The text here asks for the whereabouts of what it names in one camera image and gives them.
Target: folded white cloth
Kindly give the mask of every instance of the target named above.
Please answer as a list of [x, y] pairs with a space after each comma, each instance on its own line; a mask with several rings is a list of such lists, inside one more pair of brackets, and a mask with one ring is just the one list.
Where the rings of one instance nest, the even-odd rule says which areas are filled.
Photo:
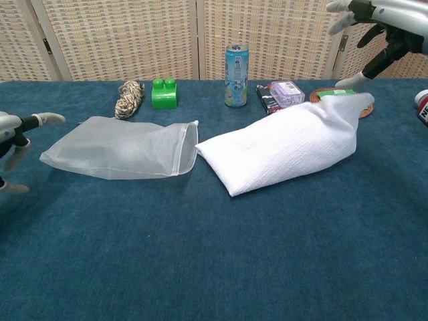
[[356, 150], [370, 94], [325, 96], [196, 145], [233, 197], [326, 169]]

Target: twisted rope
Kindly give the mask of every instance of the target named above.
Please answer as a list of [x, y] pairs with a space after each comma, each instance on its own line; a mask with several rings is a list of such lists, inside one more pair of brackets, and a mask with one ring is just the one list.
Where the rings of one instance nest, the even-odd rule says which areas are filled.
[[144, 96], [144, 85], [133, 80], [125, 82], [119, 87], [120, 98], [114, 107], [114, 117], [125, 119], [131, 117], [141, 104]]

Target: woven coaster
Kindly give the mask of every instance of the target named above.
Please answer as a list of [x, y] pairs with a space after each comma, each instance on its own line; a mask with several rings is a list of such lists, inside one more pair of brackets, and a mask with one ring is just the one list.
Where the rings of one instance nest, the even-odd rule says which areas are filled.
[[[310, 102], [319, 102], [320, 97], [318, 97], [318, 93], [319, 92], [327, 92], [330, 90], [337, 90], [337, 88], [320, 88], [320, 89], [313, 91], [309, 97]], [[373, 104], [368, 105], [368, 107], [361, 112], [360, 118], [366, 118], [368, 115], [370, 115], [373, 112], [374, 109], [375, 109], [375, 107], [373, 106]]]

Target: blue tablecloth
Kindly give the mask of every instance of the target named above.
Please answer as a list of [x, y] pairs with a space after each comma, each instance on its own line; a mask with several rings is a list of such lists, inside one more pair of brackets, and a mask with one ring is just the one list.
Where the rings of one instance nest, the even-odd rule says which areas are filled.
[[[59, 112], [6, 175], [0, 195], [2, 320], [426, 320], [428, 128], [414, 97], [428, 80], [375, 80], [354, 155], [328, 170], [231, 198], [198, 157], [187, 175], [104, 181], [38, 161], [122, 82], [0, 84], [0, 110]], [[265, 116], [223, 103], [220, 81], [178, 81], [179, 107], [146, 98], [130, 121], [199, 120], [201, 140]], [[296, 81], [307, 97], [333, 81]]]

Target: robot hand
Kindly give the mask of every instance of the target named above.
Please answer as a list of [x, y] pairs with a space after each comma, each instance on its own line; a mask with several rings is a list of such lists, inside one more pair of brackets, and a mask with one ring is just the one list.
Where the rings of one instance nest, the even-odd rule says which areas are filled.
[[428, 4], [416, 0], [335, 0], [328, 12], [348, 11], [330, 29], [334, 35], [357, 23], [375, 23], [360, 40], [362, 48], [374, 37], [386, 32], [388, 46], [355, 76], [341, 80], [338, 88], [355, 89], [387, 69], [408, 52], [428, 55]]

